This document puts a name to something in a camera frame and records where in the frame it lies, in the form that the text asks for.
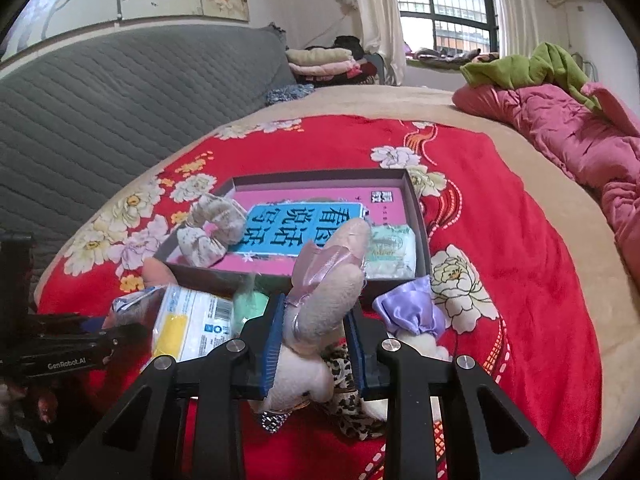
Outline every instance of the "plastic wrapped item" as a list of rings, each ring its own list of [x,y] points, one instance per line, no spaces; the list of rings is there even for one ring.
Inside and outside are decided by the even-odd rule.
[[[364,260],[367,278],[414,278],[415,234],[408,225],[377,225]]]
[[[156,322],[166,286],[150,286],[113,300],[102,328],[140,323],[151,328]]]
[[[188,361],[231,339],[233,303],[213,294],[168,285],[153,329],[152,357]]]
[[[244,324],[264,314],[269,297],[255,290],[255,274],[248,274],[234,294],[234,314],[231,331],[234,337],[242,332]]]

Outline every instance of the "leopard print fabric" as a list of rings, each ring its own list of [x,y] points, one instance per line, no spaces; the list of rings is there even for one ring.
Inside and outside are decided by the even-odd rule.
[[[343,343],[327,348],[322,353],[322,358],[334,375],[334,387],[354,390],[336,393],[329,402],[320,405],[329,415],[337,418],[340,431],[345,436],[359,440],[377,438],[385,434],[385,423],[371,418],[362,411],[360,394],[355,389],[353,381],[347,345]]]

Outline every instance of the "red floral blanket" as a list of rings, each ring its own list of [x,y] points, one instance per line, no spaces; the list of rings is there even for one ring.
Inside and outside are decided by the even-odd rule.
[[[448,320],[440,344],[482,363],[577,474],[600,436],[593,326],[561,237],[482,134],[351,116],[224,126],[76,235],[44,287],[40,311],[104,315],[114,298],[142,288],[143,259],[191,203],[230,177],[377,166],[408,168],[414,181],[430,234],[434,297]],[[106,372],[90,373],[86,387],[96,404],[107,408],[147,358],[131,351]],[[242,424],[249,480],[383,475],[383,439],[350,440],[315,408],[295,412],[275,436],[248,410]],[[437,417],[434,430],[438,478],[445,478]]]

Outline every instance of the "purple satin bow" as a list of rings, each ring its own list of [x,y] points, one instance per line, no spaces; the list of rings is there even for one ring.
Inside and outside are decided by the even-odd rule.
[[[446,328],[444,314],[431,297],[429,276],[403,283],[378,296],[373,301],[373,308],[392,334],[406,330],[413,335],[429,333],[438,339]]]
[[[344,246],[320,248],[313,242],[307,242],[296,258],[291,273],[293,288],[287,295],[287,303],[301,306],[303,300],[311,294],[316,286],[334,267],[343,264],[361,266],[362,261]]]

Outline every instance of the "window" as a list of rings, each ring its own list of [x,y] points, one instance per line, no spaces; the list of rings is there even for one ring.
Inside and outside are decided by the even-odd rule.
[[[412,52],[498,50],[494,0],[398,0],[398,6],[404,42]]]

